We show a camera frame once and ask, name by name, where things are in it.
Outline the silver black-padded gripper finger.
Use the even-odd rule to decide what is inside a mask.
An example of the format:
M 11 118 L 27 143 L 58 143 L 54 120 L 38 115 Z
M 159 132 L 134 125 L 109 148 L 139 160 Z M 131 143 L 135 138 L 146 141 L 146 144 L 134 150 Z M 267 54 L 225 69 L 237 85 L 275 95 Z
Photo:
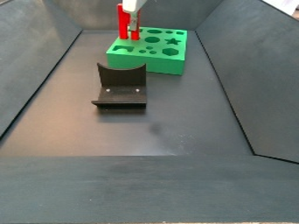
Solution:
M 139 19 L 138 12 L 130 13 L 130 31 L 138 30 L 138 19 Z

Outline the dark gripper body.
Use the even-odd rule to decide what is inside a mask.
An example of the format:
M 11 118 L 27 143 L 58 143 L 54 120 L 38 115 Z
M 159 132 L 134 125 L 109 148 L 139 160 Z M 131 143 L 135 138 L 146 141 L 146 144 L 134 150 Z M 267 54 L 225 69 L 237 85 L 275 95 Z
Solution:
M 145 6 L 147 0 L 123 0 L 123 11 L 127 13 L 138 12 Z

